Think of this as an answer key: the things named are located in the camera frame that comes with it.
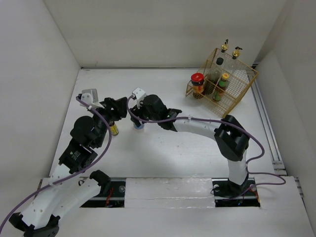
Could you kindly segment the small yellow bottle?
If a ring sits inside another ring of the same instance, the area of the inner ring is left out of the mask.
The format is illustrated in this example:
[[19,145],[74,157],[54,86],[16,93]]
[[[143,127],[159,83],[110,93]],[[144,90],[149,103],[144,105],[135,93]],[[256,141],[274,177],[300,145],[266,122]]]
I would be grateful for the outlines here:
[[113,136],[117,136],[119,134],[119,129],[118,129],[117,125],[115,124],[115,122],[114,121],[111,122],[109,124],[109,126],[110,126],[110,130],[111,130],[111,134]]

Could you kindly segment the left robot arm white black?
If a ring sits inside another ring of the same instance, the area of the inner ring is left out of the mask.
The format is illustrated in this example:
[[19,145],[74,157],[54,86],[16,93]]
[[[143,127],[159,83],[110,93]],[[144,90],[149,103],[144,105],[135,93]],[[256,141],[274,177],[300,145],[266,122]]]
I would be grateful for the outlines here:
[[32,199],[22,212],[13,210],[8,217],[10,224],[25,237],[54,237],[59,224],[73,208],[79,208],[90,198],[104,196],[111,191],[111,178],[101,170],[78,182],[75,176],[96,164],[101,156],[95,149],[102,147],[105,136],[111,135],[111,125],[127,115],[127,98],[105,98],[102,102],[88,102],[80,94],[80,104],[92,115],[79,117],[70,132],[71,140],[59,158],[49,183],[29,195],[22,202]]

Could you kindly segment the clear oil bottle dark contents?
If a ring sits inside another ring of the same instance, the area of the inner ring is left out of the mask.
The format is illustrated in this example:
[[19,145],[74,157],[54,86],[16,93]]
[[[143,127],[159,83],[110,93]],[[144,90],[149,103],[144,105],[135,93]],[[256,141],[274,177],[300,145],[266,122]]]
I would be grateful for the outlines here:
[[239,47],[239,46],[235,47],[235,50],[232,52],[232,59],[233,60],[236,60],[239,58],[241,50],[242,50],[241,47]]

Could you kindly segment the red lid sauce jar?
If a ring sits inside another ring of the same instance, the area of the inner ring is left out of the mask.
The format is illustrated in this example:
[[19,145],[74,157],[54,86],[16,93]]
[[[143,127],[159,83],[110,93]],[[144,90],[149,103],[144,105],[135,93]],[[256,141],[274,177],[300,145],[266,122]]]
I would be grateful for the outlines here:
[[204,95],[204,75],[202,73],[192,74],[191,84],[193,88],[193,97],[196,99],[202,99]]

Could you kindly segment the green bottle yellow cap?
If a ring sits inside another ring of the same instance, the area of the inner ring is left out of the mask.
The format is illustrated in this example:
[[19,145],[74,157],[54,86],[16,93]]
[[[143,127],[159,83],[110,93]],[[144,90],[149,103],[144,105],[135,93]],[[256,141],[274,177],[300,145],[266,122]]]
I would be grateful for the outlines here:
[[221,78],[218,80],[217,85],[215,86],[215,89],[214,89],[213,96],[212,96],[212,99],[215,102],[221,101],[221,99],[224,95],[224,92],[227,88],[229,77],[230,76],[228,73],[223,73]]

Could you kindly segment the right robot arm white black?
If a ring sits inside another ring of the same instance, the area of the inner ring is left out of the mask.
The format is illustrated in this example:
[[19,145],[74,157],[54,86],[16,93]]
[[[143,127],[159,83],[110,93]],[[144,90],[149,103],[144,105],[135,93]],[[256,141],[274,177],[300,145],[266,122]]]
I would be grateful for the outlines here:
[[142,128],[147,122],[157,123],[164,130],[197,134],[216,142],[221,155],[228,161],[229,177],[226,183],[213,189],[214,193],[232,198],[246,189],[249,177],[246,171],[249,136],[242,132],[243,127],[233,116],[220,120],[217,126],[213,122],[182,117],[181,110],[167,108],[154,94],[135,91],[131,99],[136,101],[136,105],[128,111],[136,128]]

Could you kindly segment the clear oil bottle gold spout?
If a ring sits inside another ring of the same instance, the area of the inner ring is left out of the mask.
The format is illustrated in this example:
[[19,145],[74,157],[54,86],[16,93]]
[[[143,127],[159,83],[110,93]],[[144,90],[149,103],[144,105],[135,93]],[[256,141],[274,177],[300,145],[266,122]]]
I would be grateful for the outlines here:
[[228,42],[229,42],[229,40],[226,39],[225,42],[221,45],[221,52],[222,53],[225,53],[227,51],[227,49],[228,49]]

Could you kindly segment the dark soy sauce bottle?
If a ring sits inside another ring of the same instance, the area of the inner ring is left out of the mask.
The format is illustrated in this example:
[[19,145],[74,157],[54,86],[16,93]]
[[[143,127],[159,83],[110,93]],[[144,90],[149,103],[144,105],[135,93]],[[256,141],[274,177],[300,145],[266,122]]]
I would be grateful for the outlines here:
[[204,87],[205,95],[210,95],[213,93],[215,85],[222,75],[223,62],[224,59],[222,57],[218,57],[215,64],[211,67],[208,74],[206,75],[206,82]]

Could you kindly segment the white blue shaker silver lid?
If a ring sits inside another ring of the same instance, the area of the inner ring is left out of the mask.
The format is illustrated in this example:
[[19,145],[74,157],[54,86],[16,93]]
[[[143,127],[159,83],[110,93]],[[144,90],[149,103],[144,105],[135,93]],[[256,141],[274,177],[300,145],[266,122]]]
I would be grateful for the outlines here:
[[144,128],[144,123],[141,121],[133,122],[133,126],[135,130],[142,130]]

